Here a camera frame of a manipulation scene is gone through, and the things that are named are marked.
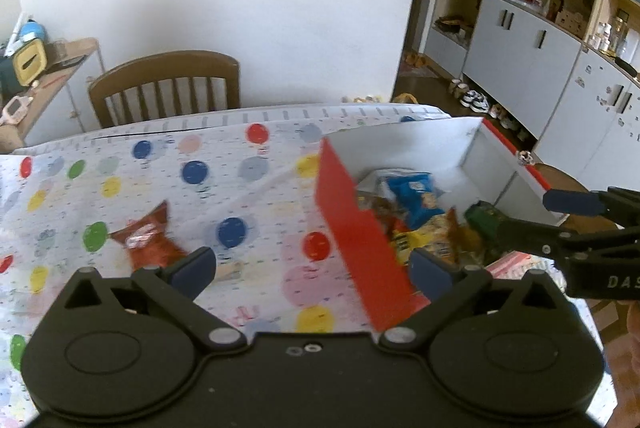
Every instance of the yellow dot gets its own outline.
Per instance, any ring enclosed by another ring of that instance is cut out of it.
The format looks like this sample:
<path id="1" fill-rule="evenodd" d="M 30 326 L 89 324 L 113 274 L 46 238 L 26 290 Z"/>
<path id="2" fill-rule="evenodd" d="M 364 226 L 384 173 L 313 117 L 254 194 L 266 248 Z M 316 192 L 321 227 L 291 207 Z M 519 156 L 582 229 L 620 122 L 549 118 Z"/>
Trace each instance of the yellow dot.
<path id="1" fill-rule="evenodd" d="M 102 183 L 102 196 L 103 197 L 113 197 L 120 193 L 120 188 L 122 184 L 120 182 L 120 177 L 108 177 L 104 183 Z"/>
<path id="2" fill-rule="evenodd" d="M 27 203 L 27 211 L 33 212 L 40 208 L 46 196 L 47 193 L 44 190 L 38 190 L 36 193 L 34 193 Z"/>
<path id="3" fill-rule="evenodd" d="M 334 315 L 321 305 L 307 307 L 296 318 L 296 332 L 333 332 Z"/>
<path id="4" fill-rule="evenodd" d="M 31 271 L 31 292 L 39 293 L 44 288 L 44 283 L 47 281 L 47 275 L 49 274 L 49 269 L 44 267 L 43 265 L 39 265 L 38 267 L 34 267 L 33 271 Z"/>
<path id="5" fill-rule="evenodd" d="M 319 156 L 316 153 L 300 157 L 296 161 L 296 170 L 300 177 L 311 178 L 318 174 Z"/>

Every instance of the red and white box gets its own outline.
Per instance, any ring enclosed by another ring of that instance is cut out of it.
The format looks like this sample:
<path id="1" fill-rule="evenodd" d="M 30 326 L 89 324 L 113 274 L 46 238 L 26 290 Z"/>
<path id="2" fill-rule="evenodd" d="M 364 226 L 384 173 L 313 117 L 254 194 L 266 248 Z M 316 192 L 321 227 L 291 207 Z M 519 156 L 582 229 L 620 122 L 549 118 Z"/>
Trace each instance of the red and white box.
<path id="1" fill-rule="evenodd" d="M 557 224 L 542 196 L 549 189 L 486 119 L 465 117 L 390 123 L 334 132 L 322 139 L 316 203 L 329 225 L 373 327 L 383 331 L 428 301 L 405 269 L 370 210 L 358 209 L 355 186 L 369 172 L 408 168 L 433 174 L 443 209 L 458 220 L 479 200 L 510 217 Z"/>

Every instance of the polka dot tablecloth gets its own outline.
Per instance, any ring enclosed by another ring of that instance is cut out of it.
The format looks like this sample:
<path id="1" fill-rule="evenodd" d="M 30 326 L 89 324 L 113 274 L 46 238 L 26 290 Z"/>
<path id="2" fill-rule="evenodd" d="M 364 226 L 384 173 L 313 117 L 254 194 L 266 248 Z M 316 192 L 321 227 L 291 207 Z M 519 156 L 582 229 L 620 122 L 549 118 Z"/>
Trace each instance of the polka dot tablecloth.
<path id="1" fill-rule="evenodd" d="M 109 233 L 164 199 L 179 246 L 210 246 L 219 264 L 243 263 L 198 297 L 204 309 L 249 337 L 369 329 L 314 188 L 322 135 L 397 122 L 408 108 L 390 107 L 170 132 L 145 133 L 161 124 L 139 123 L 126 134 L 118 127 L 0 157 L 0 426 L 15 428 L 35 412 L 20 357 L 62 286 L 85 265 L 104 277 L 130 275 Z M 447 117 L 418 106 L 410 116 Z"/>

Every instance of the blue dot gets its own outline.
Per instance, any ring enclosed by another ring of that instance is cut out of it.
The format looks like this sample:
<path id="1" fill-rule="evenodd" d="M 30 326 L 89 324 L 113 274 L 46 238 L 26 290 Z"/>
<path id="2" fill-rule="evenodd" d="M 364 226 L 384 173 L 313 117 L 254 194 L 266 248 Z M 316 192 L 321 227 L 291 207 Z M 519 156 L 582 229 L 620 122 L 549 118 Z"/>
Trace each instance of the blue dot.
<path id="1" fill-rule="evenodd" d="M 190 161 L 182 167 L 182 179 L 188 184 L 200 184 L 208 175 L 209 167 L 202 161 Z"/>
<path id="2" fill-rule="evenodd" d="M 246 238 L 246 223 L 238 217 L 228 217 L 218 225 L 218 241 L 225 248 L 235 248 Z"/>
<path id="3" fill-rule="evenodd" d="M 139 141 L 133 147 L 133 157 L 145 159 L 151 153 L 151 143 L 146 140 Z"/>

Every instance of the wooden desk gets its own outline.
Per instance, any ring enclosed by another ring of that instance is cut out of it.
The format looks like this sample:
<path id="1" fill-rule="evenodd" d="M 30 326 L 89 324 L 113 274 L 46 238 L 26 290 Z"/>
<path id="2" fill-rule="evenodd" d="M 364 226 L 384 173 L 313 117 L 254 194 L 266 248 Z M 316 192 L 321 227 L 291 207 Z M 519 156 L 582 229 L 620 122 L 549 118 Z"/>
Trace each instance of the wooden desk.
<path id="1" fill-rule="evenodd" d="M 95 38 L 83 38 L 75 40 L 65 44 L 65 51 L 62 55 L 56 55 L 54 51 L 47 47 L 47 65 L 54 65 L 65 60 L 70 60 L 82 55 L 86 55 L 85 59 L 81 63 L 73 67 L 68 67 L 55 71 L 49 74 L 45 74 L 39 78 L 40 85 L 34 95 L 34 99 L 31 102 L 29 111 L 25 118 L 18 125 L 2 125 L 0 127 L 0 152 L 10 153 L 16 148 L 22 148 L 28 146 L 27 135 L 33 131 L 34 126 L 38 120 L 45 113 L 49 105 L 54 101 L 56 96 L 60 94 L 63 88 L 69 83 L 71 78 L 78 72 L 90 57 L 94 57 L 94 62 L 99 65 L 99 72 L 94 73 L 94 76 L 99 76 L 104 73 L 104 64 L 100 56 L 100 50 L 98 48 L 98 41 Z M 69 90 L 69 97 L 73 100 L 74 96 L 81 100 L 80 102 L 73 101 L 73 110 L 71 112 L 62 113 L 58 116 L 60 123 L 65 125 L 64 120 L 78 119 L 81 112 L 92 113 L 92 109 L 86 109 L 86 101 L 83 98 L 83 94 L 86 97 L 86 80 L 79 80 L 76 90 Z M 79 132 L 87 132 L 87 127 L 80 124 Z"/>

